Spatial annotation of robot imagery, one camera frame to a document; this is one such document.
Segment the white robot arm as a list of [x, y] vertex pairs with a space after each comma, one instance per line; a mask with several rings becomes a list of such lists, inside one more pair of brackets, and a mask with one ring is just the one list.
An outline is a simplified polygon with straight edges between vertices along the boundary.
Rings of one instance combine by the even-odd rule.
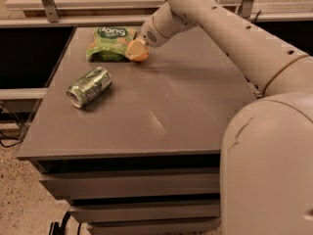
[[151, 47], [200, 27], [251, 83], [220, 157], [222, 235], [313, 235], [313, 57], [216, 0], [166, 0], [127, 48]]

